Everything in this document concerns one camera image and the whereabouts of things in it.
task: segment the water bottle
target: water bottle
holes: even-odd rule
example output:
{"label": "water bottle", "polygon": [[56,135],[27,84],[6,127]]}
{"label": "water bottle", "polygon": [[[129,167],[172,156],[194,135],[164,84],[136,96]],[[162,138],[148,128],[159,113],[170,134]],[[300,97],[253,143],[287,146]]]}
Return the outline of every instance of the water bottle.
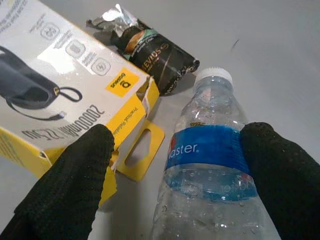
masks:
{"label": "water bottle", "polygon": [[201,71],[171,139],[151,239],[261,239],[262,202],[240,144],[246,123],[231,75]]}

